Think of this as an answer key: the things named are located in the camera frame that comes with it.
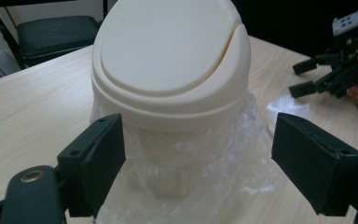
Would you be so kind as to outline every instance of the black chair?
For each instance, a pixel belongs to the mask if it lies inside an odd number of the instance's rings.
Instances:
[[[0,0],[0,7],[35,5],[75,0]],[[103,0],[103,17],[107,0]],[[17,25],[18,42],[0,18],[0,31],[21,69],[92,45],[99,24],[90,16],[68,16],[27,21]]]

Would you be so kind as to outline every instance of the black mechanical part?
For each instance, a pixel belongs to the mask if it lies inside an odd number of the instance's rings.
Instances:
[[[347,19],[356,19],[357,17],[345,17]],[[358,85],[358,22],[351,24],[351,29],[338,27],[341,24],[340,20],[333,21],[333,32],[335,34],[335,46],[328,49],[326,53],[316,55],[304,62],[297,63],[293,66],[296,75],[303,74],[312,69],[317,68],[317,65],[330,65],[333,71],[325,77],[315,81],[312,87],[311,82],[306,82],[289,87],[292,96],[297,98],[304,95],[313,94],[315,92],[329,91],[331,94],[340,98],[347,94],[347,89]]]
[[[316,214],[344,217],[350,204],[358,212],[358,150],[355,148],[306,119],[280,113],[272,159]]]
[[[121,115],[92,123],[58,156],[58,166],[36,166],[15,175],[0,202],[0,224],[66,223],[97,217],[126,160]]]

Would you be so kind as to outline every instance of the bolt hole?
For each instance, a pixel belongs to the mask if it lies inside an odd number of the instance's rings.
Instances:
[[[71,154],[71,156],[77,156],[78,154],[80,154],[80,152],[77,150],[74,150],[74,151],[71,151],[70,154]]]
[[[351,155],[351,153],[347,150],[341,150],[341,153],[345,155]]]

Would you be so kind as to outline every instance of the table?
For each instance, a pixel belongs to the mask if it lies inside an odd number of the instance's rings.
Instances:
[[[292,65],[307,59],[251,37],[250,91],[262,118],[266,106],[289,94],[288,86],[325,75],[320,68],[297,77]],[[36,165],[55,166],[56,156],[89,126],[93,101],[90,84],[92,47],[0,78],[0,200],[16,173]],[[348,98],[324,94],[298,99],[310,104],[310,121],[358,149],[358,107]],[[287,181],[277,191],[251,196],[238,223],[352,223],[346,217],[316,216],[310,204]],[[91,223],[90,218],[69,223]]]

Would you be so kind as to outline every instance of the clear plastic bag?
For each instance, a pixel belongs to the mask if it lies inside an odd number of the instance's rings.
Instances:
[[[91,121],[108,113],[94,101]],[[233,199],[279,188],[271,138],[251,93],[231,119],[204,131],[124,125],[127,161],[97,217],[107,224],[225,223]]]

